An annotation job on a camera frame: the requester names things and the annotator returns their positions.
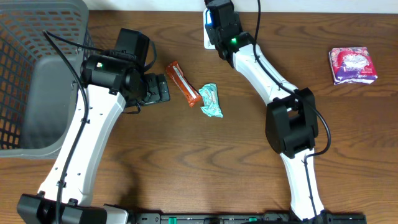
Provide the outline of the orange snack bar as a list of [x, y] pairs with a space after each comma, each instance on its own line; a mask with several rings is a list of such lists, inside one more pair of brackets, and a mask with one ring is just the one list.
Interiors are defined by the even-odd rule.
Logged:
[[191, 108], [193, 108], [196, 103], [202, 100], [199, 92], [185, 78], [183, 70], [176, 60], [168, 64], [165, 71], [166, 74], [179, 87]]

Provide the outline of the teal snack wrapper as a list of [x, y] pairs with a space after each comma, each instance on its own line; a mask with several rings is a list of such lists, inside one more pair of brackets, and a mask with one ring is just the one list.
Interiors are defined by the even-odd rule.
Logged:
[[222, 118], [223, 114], [218, 100], [218, 89], [215, 83], [208, 83], [199, 89], [199, 94], [203, 100], [201, 110], [209, 117]]

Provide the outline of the purple red pad package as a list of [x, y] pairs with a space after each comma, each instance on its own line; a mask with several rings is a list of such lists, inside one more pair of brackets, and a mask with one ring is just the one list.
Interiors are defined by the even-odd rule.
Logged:
[[372, 84], [378, 75], [367, 47], [338, 47], [328, 53], [333, 84]]

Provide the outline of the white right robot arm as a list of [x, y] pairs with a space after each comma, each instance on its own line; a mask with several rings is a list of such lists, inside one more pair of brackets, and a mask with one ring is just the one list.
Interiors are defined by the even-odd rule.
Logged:
[[204, 27], [221, 59], [241, 73], [266, 104], [266, 138], [284, 163], [290, 209], [300, 222], [319, 223], [324, 206], [314, 171], [318, 111], [313, 93], [289, 83], [265, 58], [257, 34], [243, 31], [230, 0], [205, 1]]

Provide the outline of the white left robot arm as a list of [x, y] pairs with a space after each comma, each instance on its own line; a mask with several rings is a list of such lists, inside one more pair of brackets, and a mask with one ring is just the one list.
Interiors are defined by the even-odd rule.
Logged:
[[92, 207], [96, 173], [116, 120], [131, 106], [169, 101], [163, 74], [146, 73], [145, 61], [91, 55], [81, 65], [81, 92], [52, 170], [36, 195], [23, 194], [17, 212], [25, 223], [134, 223], [116, 205]]

